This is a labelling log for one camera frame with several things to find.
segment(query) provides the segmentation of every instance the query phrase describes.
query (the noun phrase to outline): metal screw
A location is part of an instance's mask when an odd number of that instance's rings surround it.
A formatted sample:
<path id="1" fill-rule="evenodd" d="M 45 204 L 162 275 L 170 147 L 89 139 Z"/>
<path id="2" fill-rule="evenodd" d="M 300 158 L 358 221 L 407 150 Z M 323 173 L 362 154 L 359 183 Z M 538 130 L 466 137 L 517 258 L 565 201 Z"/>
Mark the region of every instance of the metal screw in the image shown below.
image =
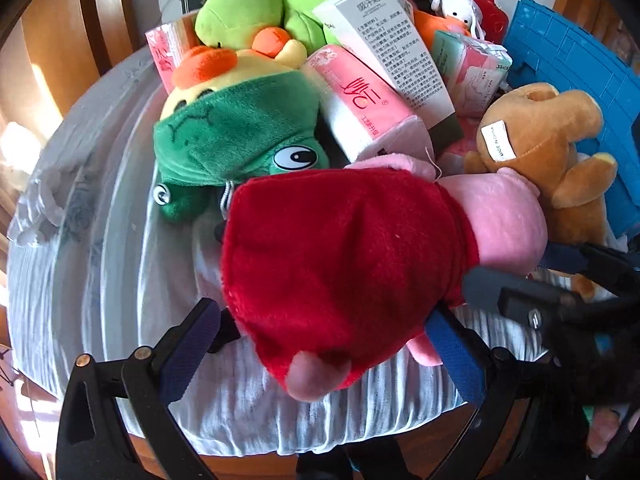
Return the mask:
<path id="1" fill-rule="evenodd" d="M 494 357 L 498 359 L 498 361 L 508 361 L 511 357 L 511 352 L 501 346 L 494 348 L 492 352 L 494 354 Z"/>
<path id="2" fill-rule="evenodd" d="M 140 359 L 141 361 L 147 359 L 150 355 L 151 348 L 149 348 L 148 346 L 141 346 L 140 348 L 137 348 L 135 352 L 133 352 L 133 357 L 135 357 L 136 359 Z"/>
<path id="3" fill-rule="evenodd" d="M 561 294 L 560 303 L 564 306 L 575 306 L 575 298 L 571 294 Z"/>
<path id="4" fill-rule="evenodd" d="M 82 354 L 76 359 L 76 366 L 87 366 L 91 362 L 91 356 L 89 354 Z"/>
<path id="5" fill-rule="evenodd" d="M 529 310 L 529 326 L 534 329 L 539 329 L 542 325 L 542 314 L 536 308 Z"/>

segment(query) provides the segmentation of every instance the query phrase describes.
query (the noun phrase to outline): plush eye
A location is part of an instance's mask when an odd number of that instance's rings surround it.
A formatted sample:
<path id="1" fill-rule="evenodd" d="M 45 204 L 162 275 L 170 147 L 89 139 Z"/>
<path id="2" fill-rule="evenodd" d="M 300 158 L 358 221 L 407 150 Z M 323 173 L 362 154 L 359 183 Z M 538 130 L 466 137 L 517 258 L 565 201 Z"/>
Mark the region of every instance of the plush eye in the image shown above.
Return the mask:
<path id="1" fill-rule="evenodd" d="M 287 146 L 273 155 L 273 161 L 281 170 L 306 170 L 318 161 L 318 154 L 306 146 Z"/>
<path id="2" fill-rule="evenodd" d="M 213 94 L 213 90 L 211 88 L 204 89 L 202 92 L 198 94 L 198 97 L 196 97 L 196 99 L 201 99 L 203 97 L 206 97 L 209 94 Z"/>
<path id="3" fill-rule="evenodd" d="M 154 187 L 154 200 L 158 205 L 167 205 L 171 202 L 171 191 L 164 184 L 157 184 Z"/>

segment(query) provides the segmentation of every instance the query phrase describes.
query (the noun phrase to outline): blue strap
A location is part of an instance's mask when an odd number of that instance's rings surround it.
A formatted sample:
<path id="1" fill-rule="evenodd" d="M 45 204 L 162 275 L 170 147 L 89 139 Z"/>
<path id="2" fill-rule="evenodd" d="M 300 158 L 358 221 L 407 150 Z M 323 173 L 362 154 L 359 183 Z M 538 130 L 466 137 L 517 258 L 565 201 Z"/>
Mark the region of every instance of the blue strap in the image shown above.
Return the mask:
<path id="1" fill-rule="evenodd" d="M 580 274 L 587 268 L 588 260 L 576 246 L 549 242 L 545 254 L 540 260 L 540 267 L 558 270 L 567 274 Z"/>
<path id="2" fill-rule="evenodd" d="M 162 366 L 158 396 L 165 406 L 182 398 L 220 328 L 218 304 L 213 300 L 206 301 L 199 316 L 193 319 L 189 330 Z"/>
<path id="3" fill-rule="evenodd" d="M 480 336 L 463 327 L 446 306 L 433 309 L 424 323 L 429 337 L 453 383 L 466 402 L 480 406 L 486 395 L 486 370 L 490 360 L 481 353 L 487 346 Z"/>

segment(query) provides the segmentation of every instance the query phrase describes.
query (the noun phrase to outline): white box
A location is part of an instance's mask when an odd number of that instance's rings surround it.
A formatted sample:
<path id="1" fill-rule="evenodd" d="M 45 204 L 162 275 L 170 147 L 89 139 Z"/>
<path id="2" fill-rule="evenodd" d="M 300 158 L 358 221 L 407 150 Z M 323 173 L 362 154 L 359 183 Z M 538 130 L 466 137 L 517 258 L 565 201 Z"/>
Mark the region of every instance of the white box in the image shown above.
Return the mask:
<path id="1" fill-rule="evenodd" d="M 318 89 L 322 116 L 349 162 L 385 153 L 434 160 L 422 119 L 345 49 L 324 46 L 309 56 L 301 70 Z"/>
<path id="2" fill-rule="evenodd" d="M 327 0 L 314 14 L 405 99 L 429 129 L 436 155 L 463 137 L 431 54 L 397 0 Z"/>

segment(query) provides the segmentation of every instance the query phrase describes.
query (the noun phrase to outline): orange beak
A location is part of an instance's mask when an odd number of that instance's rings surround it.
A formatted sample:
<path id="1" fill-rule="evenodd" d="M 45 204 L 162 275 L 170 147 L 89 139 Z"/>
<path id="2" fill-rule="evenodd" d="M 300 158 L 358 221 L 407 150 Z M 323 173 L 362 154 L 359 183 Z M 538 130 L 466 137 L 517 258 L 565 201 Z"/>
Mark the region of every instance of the orange beak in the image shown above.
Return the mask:
<path id="1" fill-rule="evenodd" d="M 186 90 L 228 72 L 237 64 L 238 55 L 235 50 L 195 46 L 185 54 L 174 70 L 171 81 L 180 90 Z"/>
<path id="2" fill-rule="evenodd" d="M 255 35 L 251 48 L 273 59 L 290 39 L 291 36 L 283 28 L 267 27 Z"/>

